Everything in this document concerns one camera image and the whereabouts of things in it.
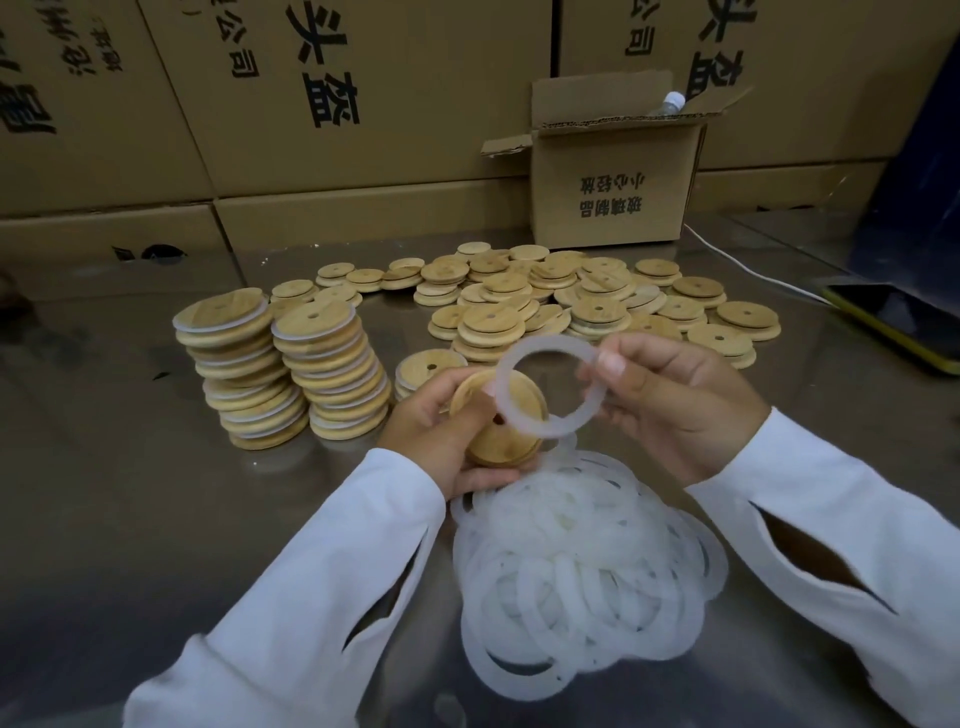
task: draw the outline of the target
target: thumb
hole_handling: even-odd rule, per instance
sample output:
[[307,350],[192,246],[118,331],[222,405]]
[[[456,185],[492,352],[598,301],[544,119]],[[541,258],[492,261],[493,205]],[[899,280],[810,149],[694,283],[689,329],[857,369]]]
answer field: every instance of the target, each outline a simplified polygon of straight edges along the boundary
[[470,401],[457,414],[434,428],[434,434],[442,438],[447,447],[466,450],[470,441],[496,417],[493,397],[481,390],[473,393]]
[[682,425],[702,407],[700,393],[692,387],[655,374],[617,352],[600,351],[594,372],[636,414],[649,413]]

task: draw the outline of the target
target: plastic bottle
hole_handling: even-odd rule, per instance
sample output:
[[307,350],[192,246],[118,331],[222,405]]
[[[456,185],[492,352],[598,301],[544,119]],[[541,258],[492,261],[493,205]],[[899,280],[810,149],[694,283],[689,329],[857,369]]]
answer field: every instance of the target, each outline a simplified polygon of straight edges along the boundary
[[663,105],[654,111],[651,116],[675,116],[686,104],[686,99],[680,91],[670,91],[663,99]]

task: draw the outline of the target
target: smartphone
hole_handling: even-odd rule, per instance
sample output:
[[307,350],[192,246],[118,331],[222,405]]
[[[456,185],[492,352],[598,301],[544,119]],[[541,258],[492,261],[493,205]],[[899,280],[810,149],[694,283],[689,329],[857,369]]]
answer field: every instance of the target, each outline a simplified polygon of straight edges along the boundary
[[889,283],[841,283],[824,298],[942,372],[960,376],[960,317]]

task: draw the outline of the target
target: fingernail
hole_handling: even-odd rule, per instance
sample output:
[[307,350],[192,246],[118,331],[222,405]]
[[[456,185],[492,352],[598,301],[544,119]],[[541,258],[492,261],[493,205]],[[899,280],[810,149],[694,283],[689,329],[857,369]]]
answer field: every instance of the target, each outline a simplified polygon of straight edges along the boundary
[[606,375],[618,378],[627,368],[627,360],[616,352],[600,352],[597,357],[597,367]]

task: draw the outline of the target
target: white cable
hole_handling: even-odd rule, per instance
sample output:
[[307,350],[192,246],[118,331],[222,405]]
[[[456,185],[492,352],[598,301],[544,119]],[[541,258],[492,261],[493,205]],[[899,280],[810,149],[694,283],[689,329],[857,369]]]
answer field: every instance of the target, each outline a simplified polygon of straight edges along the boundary
[[741,263],[739,260],[737,260],[735,257],[733,257],[732,255],[730,255],[729,253],[726,253],[725,251],[722,251],[722,250],[720,250],[719,248],[717,248],[715,245],[712,245],[712,244],[708,243],[707,240],[704,238],[703,235],[701,235],[699,232],[697,232],[696,230],[694,230],[694,229],[693,229],[692,227],[690,227],[687,223],[684,223],[684,227],[687,228],[691,233],[693,233],[693,236],[696,237],[697,240],[699,240],[700,242],[702,242],[704,245],[706,245],[706,246],[707,246],[708,248],[710,248],[712,251],[714,251],[715,253],[719,253],[720,255],[722,255],[724,258],[726,258],[726,259],[729,260],[730,262],[735,263],[735,264],[738,265],[740,268],[742,268],[742,269],[745,270],[747,273],[749,273],[751,276],[754,276],[754,277],[756,277],[756,278],[759,278],[760,280],[766,280],[768,283],[773,283],[774,285],[779,285],[779,286],[782,286],[783,288],[788,288],[789,290],[793,291],[794,293],[799,293],[801,296],[806,296],[807,298],[813,299],[814,301],[816,301],[816,302],[818,302],[818,303],[823,303],[824,305],[828,305],[828,306],[830,306],[830,307],[833,307],[833,304],[832,304],[831,302],[829,302],[827,299],[825,299],[823,296],[818,296],[818,295],[815,294],[815,293],[810,293],[809,291],[803,290],[802,288],[798,288],[797,286],[791,285],[790,283],[784,282],[783,280],[772,279],[772,278],[770,278],[769,276],[763,276],[763,275],[761,275],[760,273],[758,273],[757,271],[751,270],[750,268],[748,268],[746,265],[744,265],[743,263]]

